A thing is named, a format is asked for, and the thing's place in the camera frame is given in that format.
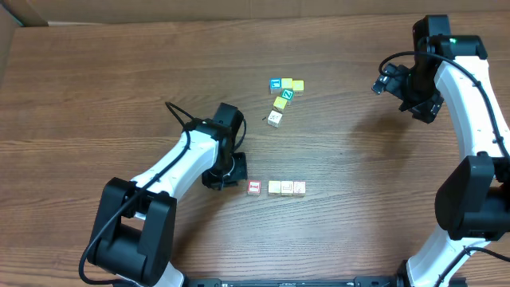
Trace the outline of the red I letter block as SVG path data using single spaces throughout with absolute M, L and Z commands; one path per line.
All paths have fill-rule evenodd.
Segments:
M 248 181 L 247 194 L 259 196 L 261 194 L 261 181 L 259 180 Z

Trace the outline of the white dotted wooden block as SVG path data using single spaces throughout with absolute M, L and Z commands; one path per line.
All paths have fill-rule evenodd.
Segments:
M 294 182 L 293 181 L 281 181 L 280 182 L 280 194 L 282 196 L 293 196 Z

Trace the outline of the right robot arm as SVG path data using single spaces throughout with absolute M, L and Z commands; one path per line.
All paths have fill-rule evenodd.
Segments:
M 414 65 L 379 65 L 372 89 L 401 100 L 400 111 L 432 123 L 449 109 L 460 163 L 434 201 L 437 221 L 422 248 L 381 286 L 465 286 L 455 273 L 475 253 L 509 232 L 509 127 L 489 78 L 488 54 L 477 35 L 454 35 L 447 15 L 426 15 L 413 26 Z

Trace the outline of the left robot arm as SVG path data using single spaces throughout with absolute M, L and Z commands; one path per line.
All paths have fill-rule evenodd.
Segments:
M 196 179 L 210 189 L 235 187 L 248 178 L 240 152 L 246 121 L 222 103 L 212 118 L 182 122 L 177 144 L 131 180 L 112 178 L 102 191 L 89 244 L 78 265 L 88 285 L 189 284 L 171 264 L 177 204 Z

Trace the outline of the red Q letter block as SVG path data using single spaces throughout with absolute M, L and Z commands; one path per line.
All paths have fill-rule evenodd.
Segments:
M 294 181 L 293 182 L 293 195 L 294 196 L 305 196 L 306 195 L 306 182 L 305 181 Z

